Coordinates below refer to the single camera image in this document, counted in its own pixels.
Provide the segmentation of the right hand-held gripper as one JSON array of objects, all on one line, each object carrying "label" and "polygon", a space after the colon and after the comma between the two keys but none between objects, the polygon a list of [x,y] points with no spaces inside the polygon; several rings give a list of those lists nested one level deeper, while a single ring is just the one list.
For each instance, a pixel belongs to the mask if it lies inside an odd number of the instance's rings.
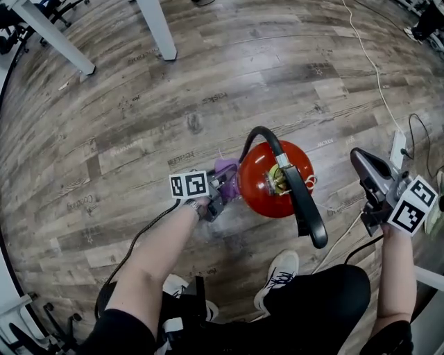
[{"label": "right hand-held gripper", "polygon": [[437,192],[423,176],[398,174],[390,161],[364,149],[353,148],[350,160],[367,195],[361,220],[368,233],[386,223],[413,236],[437,201]]}]

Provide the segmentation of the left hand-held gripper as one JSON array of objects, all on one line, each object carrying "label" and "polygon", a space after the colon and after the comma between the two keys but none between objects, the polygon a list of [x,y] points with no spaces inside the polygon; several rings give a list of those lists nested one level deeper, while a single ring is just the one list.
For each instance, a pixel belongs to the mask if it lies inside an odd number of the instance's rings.
[{"label": "left hand-held gripper", "polygon": [[228,175],[236,175],[239,166],[228,164],[215,171],[191,171],[169,175],[173,199],[189,200],[206,197],[210,199],[204,219],[213,222],[223,211],[221,188],[228,182]]}]

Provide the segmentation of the purple cloth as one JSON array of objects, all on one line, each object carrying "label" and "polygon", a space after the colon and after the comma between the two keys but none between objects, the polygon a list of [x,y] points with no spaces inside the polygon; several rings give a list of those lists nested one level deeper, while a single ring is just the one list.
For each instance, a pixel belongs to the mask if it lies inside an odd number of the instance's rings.
[{"label": "purple cloth", "polygon": [[[236,158],[218,158],[215,161],[214,169],[215,172],[218,173],[219,169],[228,164],[236,164],[240,167],[239,160]],[[236,175],[225,175],[224,184],[221,186],[219,191],[221,192],[221,196],[223,199],[223,203],[226,204],[235,198],[240,196],[240,191],[237,182],[237,174]]]}]

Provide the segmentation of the red fire extinguisher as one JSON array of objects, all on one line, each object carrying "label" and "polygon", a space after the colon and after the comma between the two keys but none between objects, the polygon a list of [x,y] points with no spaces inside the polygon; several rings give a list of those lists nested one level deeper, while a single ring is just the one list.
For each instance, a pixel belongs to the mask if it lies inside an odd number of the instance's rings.
[{"label": "red fire extinguisher", "polygon": [[280,140],[268,128],[249,133],[237,173],[237,186],[246,204],[269,218],[296,219],[298,236],[309,236],[322,249],[328,236],[312,198],[318,181],[313,166],[297,145]]}]

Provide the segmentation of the person's right forearm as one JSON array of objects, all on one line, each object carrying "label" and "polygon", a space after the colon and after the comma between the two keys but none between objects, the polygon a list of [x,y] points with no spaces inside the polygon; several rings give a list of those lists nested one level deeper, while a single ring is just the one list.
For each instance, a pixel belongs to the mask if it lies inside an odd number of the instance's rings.
[{"label": "person's right forearm", "polygon": [[389,224],[383,224],[382,231],[377,317],[410,321],[417,295],[412,240],[408,234]]}]

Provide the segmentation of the person's left forearm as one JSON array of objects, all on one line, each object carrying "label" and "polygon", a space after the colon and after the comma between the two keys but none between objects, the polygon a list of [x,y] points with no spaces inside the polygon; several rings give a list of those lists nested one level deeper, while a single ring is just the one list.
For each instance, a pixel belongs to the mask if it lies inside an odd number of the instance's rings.
[{"label": "person's left forearm", "polygon": [[123,297],[162,289],[199,220],[191,207],[183,205],[156,227],[128,259],[114,294]]}]

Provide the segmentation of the white power strip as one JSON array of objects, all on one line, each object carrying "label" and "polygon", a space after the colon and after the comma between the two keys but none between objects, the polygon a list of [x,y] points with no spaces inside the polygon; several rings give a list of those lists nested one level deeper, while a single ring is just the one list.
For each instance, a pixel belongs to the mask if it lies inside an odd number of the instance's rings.
[{"label": "white power strip", "polygon": [[397,169],[402,168],[404,155],[402,150],[406,147],[407,139],[403,132],[396,130],[393,138],[390,161],[396,166]]}]

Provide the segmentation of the silver wristwatch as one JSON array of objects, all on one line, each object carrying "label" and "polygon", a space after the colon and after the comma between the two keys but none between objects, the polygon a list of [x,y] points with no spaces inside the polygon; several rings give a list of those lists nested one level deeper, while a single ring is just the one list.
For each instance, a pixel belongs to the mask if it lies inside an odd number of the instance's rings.
[{"label": "silver wristwatch", "polygon": [[186,200],[184,206],[191,207],[196,212],[199,219],[202,219],[205,215],[205,207],[195,199]]}]

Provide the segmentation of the person's right white shoe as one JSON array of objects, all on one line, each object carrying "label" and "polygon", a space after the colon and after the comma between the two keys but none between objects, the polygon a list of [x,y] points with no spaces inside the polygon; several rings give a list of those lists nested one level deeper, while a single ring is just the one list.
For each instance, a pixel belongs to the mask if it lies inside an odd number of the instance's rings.
[{"label": "person's right white shoe", "polygon": [[300,260],[298,253],[294,250],[283,250],[271,262],[264,286],[254,297],[255,308],[269,316],[270,312],[264,304],[264,298],[270,291],[282,288],[298,275]]}]

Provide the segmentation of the person's white shoe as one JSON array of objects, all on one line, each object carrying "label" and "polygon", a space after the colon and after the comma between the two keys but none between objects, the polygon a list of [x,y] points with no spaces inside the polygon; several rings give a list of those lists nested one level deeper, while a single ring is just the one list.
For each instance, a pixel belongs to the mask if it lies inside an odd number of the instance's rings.
[{"label": "person's white shoe", "polygon": [[255,308],[269,316],[270,312],[264,304],[264,298],[270,291],[282,288],[298,275],[300,260],[298,253],[294,250],[283,250],[271,262],[264,286],[254,297]]},{"label": "person's white shoe", "polygon": [[[172,297],[178,299],[186,290],[189,283],[182,277],[174,274],[170,274],[163,284],[162,290],[171,295]],[[219,308],[215,303],[205,300],[207,307],[206,320],[208,322],[214,321],[219,315]]]}]

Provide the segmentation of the person's left white shoe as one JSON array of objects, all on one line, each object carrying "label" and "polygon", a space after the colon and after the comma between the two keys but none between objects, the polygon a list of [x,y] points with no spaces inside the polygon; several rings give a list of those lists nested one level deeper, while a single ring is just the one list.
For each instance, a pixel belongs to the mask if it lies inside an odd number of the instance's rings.
[{"label": "person's left white shoe", "polygon": [[[186,290],[189,283],[182,277],[174,274],[170,274],[163,284],[162,290],[171,295],[172,297],[178,299]],[[205,300],[207,307],[206,320],[208,322],[214,321],[219,315],[219,308],[215,303]]]}]

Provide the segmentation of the person's right leg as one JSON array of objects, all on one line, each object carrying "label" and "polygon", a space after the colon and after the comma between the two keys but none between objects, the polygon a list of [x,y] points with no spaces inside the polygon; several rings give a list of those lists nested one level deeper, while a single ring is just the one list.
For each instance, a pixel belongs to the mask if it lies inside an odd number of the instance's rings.
[{"label": "person's right leg", "polygon": [[337,355],[370,296],[366,272],[345,264],[272,288],[264,297],[271,349],[276,354]]}]

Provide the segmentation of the person's leg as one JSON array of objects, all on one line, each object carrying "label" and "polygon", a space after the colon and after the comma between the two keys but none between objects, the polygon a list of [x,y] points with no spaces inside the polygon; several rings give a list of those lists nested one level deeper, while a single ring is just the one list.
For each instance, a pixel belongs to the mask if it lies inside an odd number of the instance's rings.
[{"label": "person's leg", "polygon": [[366,272],[345,264],[272,288],[264,297],[271,349],[276,354],[337,355],[370,296]]},{"label": "person's leg", "polygon": [[192,333],[188,343],[167,355],[251,355],[255,346],[255,325],[247,322],[206,322]]}]

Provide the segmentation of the person's left leg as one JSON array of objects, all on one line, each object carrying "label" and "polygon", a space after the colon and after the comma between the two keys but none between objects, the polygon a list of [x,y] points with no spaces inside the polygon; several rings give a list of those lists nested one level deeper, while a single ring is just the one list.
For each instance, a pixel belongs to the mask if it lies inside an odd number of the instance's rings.
[{"label": "person's left leg", "polygon": [[206,322],[192,333],[188,343],[167,355],[251,355],[255,346],[255,325],[247,322]]}]

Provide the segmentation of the person's black shirt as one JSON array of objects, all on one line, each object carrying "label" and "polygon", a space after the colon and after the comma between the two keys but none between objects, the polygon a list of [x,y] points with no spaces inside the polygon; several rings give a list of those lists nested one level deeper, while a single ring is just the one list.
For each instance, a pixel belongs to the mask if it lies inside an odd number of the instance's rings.
[{"label": "person's black shirt", "polygon": [[[299,355],[276,354],[264,320],[253,323],[256,330],[251,355]],[[155,355],[155,346],[155,337],[141,321],[123,311],[107,310],[76,355]],[[359,355],[413,355],[410,323],[397,321],[384,327],[367,341]]]}]

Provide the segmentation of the black wheeled chair base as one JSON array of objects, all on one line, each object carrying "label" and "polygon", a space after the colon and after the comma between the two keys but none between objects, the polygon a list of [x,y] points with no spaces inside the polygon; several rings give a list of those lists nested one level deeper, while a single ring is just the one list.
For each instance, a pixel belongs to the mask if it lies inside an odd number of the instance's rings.
[{"label": "black wheeled chair base", "polygon": [[50,327],[45,327],[32,310],[39,299],[36,293],[27,293],[10,300],[0,300],[0,355],[74,355],[78,340],[74,325],[83,320],[72,313],[65,323],[54,317],[54,305],[42,306]]}]

